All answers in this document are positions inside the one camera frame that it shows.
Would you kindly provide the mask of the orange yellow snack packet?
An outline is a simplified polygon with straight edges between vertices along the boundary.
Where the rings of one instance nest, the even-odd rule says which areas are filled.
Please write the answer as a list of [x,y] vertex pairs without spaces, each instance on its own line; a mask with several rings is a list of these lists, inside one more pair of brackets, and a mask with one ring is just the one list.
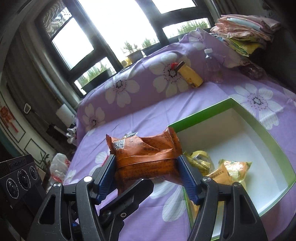
[[232,185],[234,182],[238,182],[245,187],[245,177],[251,165],[252,162],[221,159],[219,160],[218,168],[208,174],[208,177],[218,184]]

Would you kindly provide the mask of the white plastic bag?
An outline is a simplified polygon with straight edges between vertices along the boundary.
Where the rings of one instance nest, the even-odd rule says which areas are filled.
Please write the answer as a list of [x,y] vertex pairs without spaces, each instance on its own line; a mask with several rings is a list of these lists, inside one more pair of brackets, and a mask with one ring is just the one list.
[[61,153],[57,153],[50,165],[50,174],[54,181],[63,183],[70,167],[70,161],[67,156]]

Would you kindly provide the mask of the green cardboard box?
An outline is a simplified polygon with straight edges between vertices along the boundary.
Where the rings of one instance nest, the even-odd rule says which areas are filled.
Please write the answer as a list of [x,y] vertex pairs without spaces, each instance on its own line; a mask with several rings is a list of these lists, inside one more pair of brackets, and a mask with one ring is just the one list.
[[251,162],[246,190],[258,211],[269,240],[291,222],[278,207],[295,184],[295,171],[269,131],[232,98],[214,104],[170,125],[182,149],[205,151],[218,168],[221,159]]

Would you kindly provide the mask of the purple floral bed sheet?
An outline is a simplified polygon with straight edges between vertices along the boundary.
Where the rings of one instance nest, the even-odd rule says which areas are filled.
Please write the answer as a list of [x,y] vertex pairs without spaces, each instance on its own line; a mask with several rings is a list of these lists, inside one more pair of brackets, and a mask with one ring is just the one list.
[[[207,81],[204,49],[212,48],[224,62],[220,84]],[[168,73],[172,62],[185,61],[205,81],[189,88],[179,75]],[[106,134],[121,138],[129,131],[154,136],[166,127],[228,97],[242,104],[271,133],[295,170],[295,90],[264,76],[254,81],[238,65],[249,62],[203,30],[186,34],[138,61],[92,90],[77,111],[77,151],[64,185],[91,175],[110,154]],[[156,192],[126,219],[120,240],[186,240],[189,216],[180,186],[160,179]],[[295,215],[295,185],[262,217],[269,240],[284,232]]]

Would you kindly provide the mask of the yellow bottle with red cap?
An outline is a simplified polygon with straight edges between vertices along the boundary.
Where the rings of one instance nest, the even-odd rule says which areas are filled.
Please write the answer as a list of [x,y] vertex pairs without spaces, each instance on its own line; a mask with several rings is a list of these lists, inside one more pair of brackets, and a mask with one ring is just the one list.
[[192,88],[198,88],[200,85],[203,84],[203,79],[184,61],[172,63],[171,69],[177,73],[180,73],[182,78],[184,78],[184,80]]

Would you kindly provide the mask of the clear plastic water bottle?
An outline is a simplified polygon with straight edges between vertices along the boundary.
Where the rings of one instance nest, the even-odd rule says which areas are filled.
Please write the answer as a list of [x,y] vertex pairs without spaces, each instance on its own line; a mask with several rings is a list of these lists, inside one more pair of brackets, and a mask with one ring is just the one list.
[[205,49],[205,66],[207,80],[216,84],[223,82],[223,75],[220,63],[215,58],[213,50]]

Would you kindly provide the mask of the potted plant on sill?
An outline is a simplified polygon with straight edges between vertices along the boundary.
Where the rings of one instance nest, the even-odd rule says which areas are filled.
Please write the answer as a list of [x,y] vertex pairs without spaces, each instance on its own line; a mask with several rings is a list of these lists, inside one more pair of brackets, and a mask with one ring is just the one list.
[[144,56],[142,51],[138,48],[136,44],[130,44],[129,42],[125,42],[123,47],[123,52],[126,54],[127,58],[131,61],[131,63],[136,63]]

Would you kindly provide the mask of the stack of folded cloths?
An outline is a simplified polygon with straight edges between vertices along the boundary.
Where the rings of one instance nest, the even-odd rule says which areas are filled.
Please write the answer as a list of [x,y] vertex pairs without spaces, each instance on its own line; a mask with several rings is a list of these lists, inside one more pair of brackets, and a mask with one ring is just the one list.
[[255,15],[222,15],[211,33],[238,54],[249,57],[257,49],[272,42],[281,23]]

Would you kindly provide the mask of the black window frame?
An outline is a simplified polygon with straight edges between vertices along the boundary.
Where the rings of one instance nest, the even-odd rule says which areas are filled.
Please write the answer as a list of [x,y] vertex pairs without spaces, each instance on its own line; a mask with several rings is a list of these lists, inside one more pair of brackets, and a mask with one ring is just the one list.
[[145,57],[214,25],[204,1],[37,1],[36,13],[51,60],[79,96],[132,65],[125,42]]

